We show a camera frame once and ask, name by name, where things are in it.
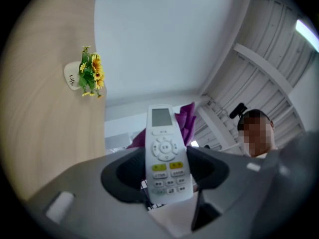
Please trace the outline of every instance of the remote control button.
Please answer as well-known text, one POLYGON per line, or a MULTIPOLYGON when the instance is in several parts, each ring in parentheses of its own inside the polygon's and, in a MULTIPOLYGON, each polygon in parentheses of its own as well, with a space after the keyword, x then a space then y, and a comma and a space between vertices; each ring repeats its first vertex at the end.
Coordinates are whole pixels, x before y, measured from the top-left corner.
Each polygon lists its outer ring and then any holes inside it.
POLYGON ((166 186, 174 186, 174 185, 175 185, 175 182, 174 182, 174 180, 167 180, 167 181, 165 182, 165 184, 166 184, 166 186))
POLYGON ((183 167, 182 162, 169 163, 170 169, 178 169, 183 167))
POLYGON ((170 174, 172 177, 182 176, 184 175, 184 170, 171 171, 170 174))
POLYGON ((159 138, 157 138, 158 142, 162 142, 162 141, 169 141, 169 139, 166 136, 161 136, 159 138))
POLYGON ((164 186, 164 182, 163 181, 156 181, 156 182, 154 182, 154 186, 155 187, 162 187, 162 186, 164 186))
POLYGON ((157 142, 153 142, 152 151, 153 151, 153 154, 155 157, 157 157, 159 155, 160 150, 159 150, 159 144, 157 142))
POLYGON ((154 173, 153 177, 154 177, 154 179, 167 178, 167 173, 166 172, 154 173))
POLYGON ((185 178, 178 178, 177 180, 177 184, 183 184, 183 183, 185 183, 185 178))
POLYGON ((164 141, 160 144, 159 149, 161 153, 169 153, 171 152, 171 144, 168 141, 164 141))
POLYGON ((181 192, 181 191, 184 191, 186 188, 185 188, 185 186, 179 186, 177 189, 179 192, 181 192))
POLYGON ((166 189, 167 194, 174 194, 176 192, 175 188, 171 188, 171 189, 166 189))
POLYGON ((171 161, 171 160, 173 160, 174 158, 175 158, 175 155, 172 154, 172 153, 169 153, 169 154, 160 154, 160 155, 158 156, 158 159, 159 159, 160 161, 171 161))
POLYGON ((172 148, 173 148, 173 153, 174 154, 178 154, 178 147, 177 147, 177 143, 174 141, 174 140, 171 140, 171 145, 172 145, 172 148))
POLYGON ((174 129, 154 129, 152 135, 173 134, 174 129))
POLYGON ((165 189, 152 189, 152 192, 153 192, 155 195, 158 195, 158 196, 163 196, 163 195, 165 195, 165 189))
POLYGON ((153 171, 165 171, 166 170, 166 164, 158 164, 152 166, 153 171))

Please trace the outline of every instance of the purple cloth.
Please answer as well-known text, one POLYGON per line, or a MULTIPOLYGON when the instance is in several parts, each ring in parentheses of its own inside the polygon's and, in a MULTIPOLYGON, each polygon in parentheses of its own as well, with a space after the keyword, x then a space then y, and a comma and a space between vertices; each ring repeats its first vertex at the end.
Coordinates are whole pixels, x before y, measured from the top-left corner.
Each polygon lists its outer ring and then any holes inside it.
MULTIPOLYGON (((175 118, 178 122, 179 129, 183 137, 185 146, 189 145, 194 137, 195 119, 196 119, 196 116, 194 116, 194 110, 195 110, 195 103, 193 102, 189 105, 181 107, 179 110, 179 113, 175 114, 175 118)), ((134 148, 134 147, 144 147, 144 146, 145 146, 145 129, 133 139, 132 144, 129 147, 127 147, 127 149, 134 148)))

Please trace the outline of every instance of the remote control screen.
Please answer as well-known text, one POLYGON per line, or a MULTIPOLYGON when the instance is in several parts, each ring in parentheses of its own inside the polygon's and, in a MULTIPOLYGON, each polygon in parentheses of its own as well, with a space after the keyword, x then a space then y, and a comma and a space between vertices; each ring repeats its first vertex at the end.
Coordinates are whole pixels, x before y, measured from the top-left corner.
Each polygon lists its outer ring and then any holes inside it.
POLYGON ((152 126, 172 125, 168 109, 152 110, 152 126))

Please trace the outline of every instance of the wooden wall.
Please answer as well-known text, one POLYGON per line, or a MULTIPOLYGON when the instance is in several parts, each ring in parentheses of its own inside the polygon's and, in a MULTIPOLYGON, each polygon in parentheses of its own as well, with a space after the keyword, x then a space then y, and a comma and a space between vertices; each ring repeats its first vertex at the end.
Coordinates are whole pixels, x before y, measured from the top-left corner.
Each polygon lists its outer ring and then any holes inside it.
POLYGON ((67 63, 81 60, 82 46, 95 51, 94 5, 33 0, 1 56, 1 163, 21 199, 68 167, 105 154, 105 99, 82 97, 63 76, 67 63))

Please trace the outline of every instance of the flower pot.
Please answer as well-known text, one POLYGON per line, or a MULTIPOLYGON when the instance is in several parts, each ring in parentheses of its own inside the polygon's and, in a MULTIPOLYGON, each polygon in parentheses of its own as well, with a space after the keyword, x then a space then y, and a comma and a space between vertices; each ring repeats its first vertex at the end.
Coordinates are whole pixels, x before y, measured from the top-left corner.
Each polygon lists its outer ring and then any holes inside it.
POLYGON ((71 90, 77 90, 79 86, 79 66, 81 61, 75 61, 67 64, 64 67, 64 78, 71 90))

